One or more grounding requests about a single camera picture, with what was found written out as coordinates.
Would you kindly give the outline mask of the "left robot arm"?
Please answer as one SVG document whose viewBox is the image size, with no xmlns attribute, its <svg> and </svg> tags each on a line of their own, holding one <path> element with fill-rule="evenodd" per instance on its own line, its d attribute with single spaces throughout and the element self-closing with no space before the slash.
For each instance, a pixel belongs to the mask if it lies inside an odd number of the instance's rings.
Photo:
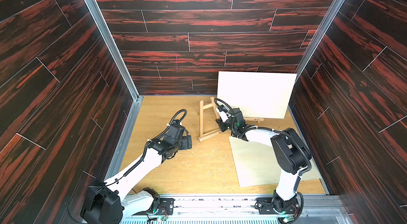
<svg viewBox="0 0 407 224">
<path fill-rule="evenodd" d="M 79 216 L 84 224 L 118 224 L 124 218 L 143 213 L 148 217 L 162 210 L 159 194 L 151 188 L 131 194 L 131 190 L 149 172 L 180 150 L 192 148 L 191 135 L 186 132 L 166 134 L 163 139 L 149 140 L 142 155 L 117 175 L 101 182 L 96 180 L 80 189 L 84 201 Z"/>
</svg>

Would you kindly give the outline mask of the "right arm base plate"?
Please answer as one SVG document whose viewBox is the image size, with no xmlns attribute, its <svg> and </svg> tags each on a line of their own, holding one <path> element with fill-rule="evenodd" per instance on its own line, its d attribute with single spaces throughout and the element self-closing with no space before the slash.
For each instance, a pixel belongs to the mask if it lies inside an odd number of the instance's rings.
<svg viewBox="0 0 407 224">
<path fill-rule="evenodd" d="M 288 214 L 297 216 L 304 207 L 303 201 L 298 201 L 297 197 L 284 201 L 276 198 L 257 198 L 254 207 L 260 214 Z"/>
</svg>

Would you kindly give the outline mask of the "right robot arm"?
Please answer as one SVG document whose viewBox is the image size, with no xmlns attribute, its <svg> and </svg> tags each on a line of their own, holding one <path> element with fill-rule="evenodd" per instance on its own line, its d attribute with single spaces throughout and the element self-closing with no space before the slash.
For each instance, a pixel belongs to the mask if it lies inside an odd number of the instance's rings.
<svg viewBox="0 0 407 224">
<path fill-rule="evenodd" d="M 276 130 L 247 124 L 239 108 L 227 110 L 221 105 L 215 110 L 219 115 L 216 122 L 222 132 L 230 130 L 232 137 L 270 146 L 275 153 L 281 168 L 278 186 L 272 199 L 259 199 L 255 208 L 286 215 L 286 218 L 279 219 L 283 223 L 295 221 L 304 208 L 304 197 L 298 192 L 298 186 L 303 174 L 312 169 L 308 146 L 292 128 Z"/>
</svg>

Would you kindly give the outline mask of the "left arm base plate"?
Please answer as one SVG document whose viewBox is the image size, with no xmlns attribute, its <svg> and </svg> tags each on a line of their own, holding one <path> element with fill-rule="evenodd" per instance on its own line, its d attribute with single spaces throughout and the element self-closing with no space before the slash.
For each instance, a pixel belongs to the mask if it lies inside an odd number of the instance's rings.
<svg viewBox="0 0 407 224">
<path fill-rule="evenodd" d="M 132 216 L 146 216 L 147 214 L 151 216 L 170 216 L 173 215 L 174 209 L 174 198 L 159 198 L 154 200 L 152 206 L 146 210 Z"/>
</svg>

